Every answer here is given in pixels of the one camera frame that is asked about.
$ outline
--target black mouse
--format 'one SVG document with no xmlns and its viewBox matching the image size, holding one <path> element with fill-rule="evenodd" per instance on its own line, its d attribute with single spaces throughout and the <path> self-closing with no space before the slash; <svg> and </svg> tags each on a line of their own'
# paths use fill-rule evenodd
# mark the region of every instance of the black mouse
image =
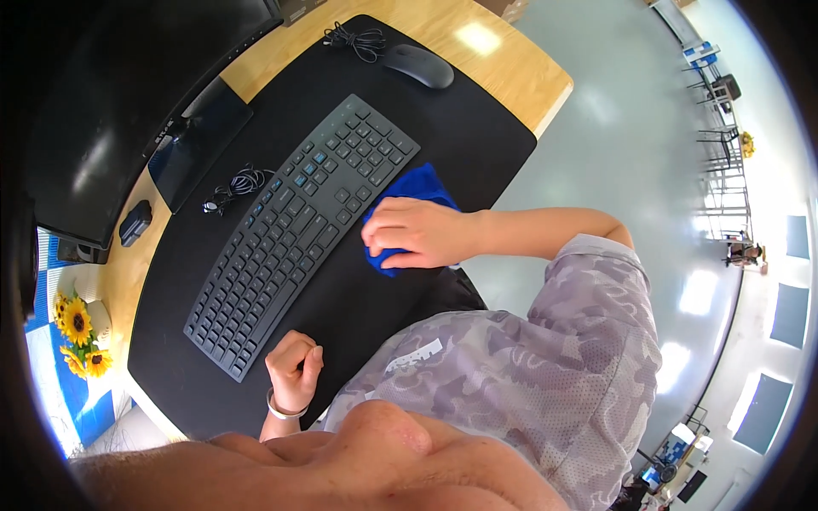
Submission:
<svg viewBox="0 0 818 511">
<path fill-rule="evenodd" d="M 455 72 L 448 62 L 417 46 L 398 44 L 391 47 L 384 55 L 383 63 L 433 89 L 444 89 L 455 79 Z"/>
</svg>

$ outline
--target desk mat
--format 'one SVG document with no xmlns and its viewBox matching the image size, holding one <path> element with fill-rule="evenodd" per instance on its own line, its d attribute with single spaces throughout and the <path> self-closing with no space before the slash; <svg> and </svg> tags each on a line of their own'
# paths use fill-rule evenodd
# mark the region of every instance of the desk mat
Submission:
<svg viewBox="0 0 818 511">
<path fill-rule="evenodd" d="M 344 23 L 355 33 L 383 30 L 387 47 L 406 35 L 369 16 Z M 257 437 L 270 387 L 262 358 L 236 383 L 182 333 L 187 314 L 233 228 L 254 195 L 240 197 L 224 217 L 201 203 L 247 163 L 278 168 L 304 137 L 350 93 L 397 124 L 422 149 L 404 171 L 430 162 L 463 211 L 490 208 L 534 150 L 534 135 L 477 83 L 455 69 L 454 83 L 433 90 L 351 48 L 315 42 L 251 102 L 253 118 L 171 217 L 148 271 L 133 326 L 128 369 L 162 412 L 188 437 L 234 431 Z M 325 367 L 302 418 L 308 426 L 369 360 L 439 270 L 412 269 L 395 279 L 364 258 L 355 226 L 312 278 L 264 347 L 290 329 L 324 346 Z"/>
</svg>

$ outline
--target mouse cable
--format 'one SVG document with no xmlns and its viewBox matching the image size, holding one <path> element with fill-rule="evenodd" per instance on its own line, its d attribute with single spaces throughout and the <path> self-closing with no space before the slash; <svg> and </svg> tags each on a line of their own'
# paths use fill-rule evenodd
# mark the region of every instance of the mouse cable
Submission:
<svg viewBox="0 0 818 511">
<path fill-rule="evenodd" d="M 257 191 L 264 186 L 264 182 L 267 180 L 264 173 L 273 174 L 274 172 L 265 168 L 253 168 L 253 165 L 246 164 L 233 176 L 230 185 L 216 188 L 213 194 L 202 203 L 202 211 L 205 213 L 218 213 L 219 216 L 222 216 L 227 205 L 236 200 L 238 195 L 251 194 Z"/>
<path fill-rule="evenodd" d="M 386 48 L 386 38 L 380 29 L 369 29 L 360 34 L 353 34 L 337 21 L 334 29 L 324 30 L 324 38 L 326 39 L 324 46 L 333 48 L 351 46 L 358 58 L 369 64 L 375 63 L 379 56 L 384 56 L 383 53 L 378 53 L 378 51 Z"/>
</svg>

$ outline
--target camouflage shirt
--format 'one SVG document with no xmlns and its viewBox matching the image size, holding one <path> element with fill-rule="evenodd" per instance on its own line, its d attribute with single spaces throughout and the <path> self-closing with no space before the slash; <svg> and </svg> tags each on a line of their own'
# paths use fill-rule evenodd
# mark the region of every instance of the camouflage shirt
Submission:
<svg viewBox="0 0 818 511">
<path fill-rule="evenodd" d="M 572 509 L 602 510 L 631 468 L 661 356 L 636 254 L 590 235 L 546 269 L 526 319 L 444 312 L 389 338 L 333 400 L 336 431 L 385 399 L 514 447 Z"/>
</svg>

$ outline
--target microfiber cloth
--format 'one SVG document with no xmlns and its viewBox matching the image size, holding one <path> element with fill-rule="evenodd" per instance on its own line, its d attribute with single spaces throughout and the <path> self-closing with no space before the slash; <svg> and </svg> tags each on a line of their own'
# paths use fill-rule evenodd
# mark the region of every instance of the microfiber cloth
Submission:
<svg viewBox="0 0 818 511">
<path fill-rule="evenodd" d="M 380 194 L 372 207 L 366 211 L 363 216 L 363 222 L 369 222 L 372 212 L 380 204 L 384 197 L 412 197 L 413 199 L 431 200 L 441 206 L 447 206 L 452 209 L 460 211 L 455 201 L 449 195 L 449 192 L 443 188 L 443 184 L 438 179 L 438 175 L 434 173 L 432 164 L 425 164 L 422 167 L 413 168 L 397 181 L 389 185 L 389 188 Z M 384 249 L 377 258 L 373 258 L 369 254 L 369 247 L 363 248 L 366 260 L 380 273 L 386 276 L 395 277 L 400 272 L 399 268 L 381 268 L 380 264 L 388 257 L 396 253 L 408 252 L 404 249 Z"/>
</svg>

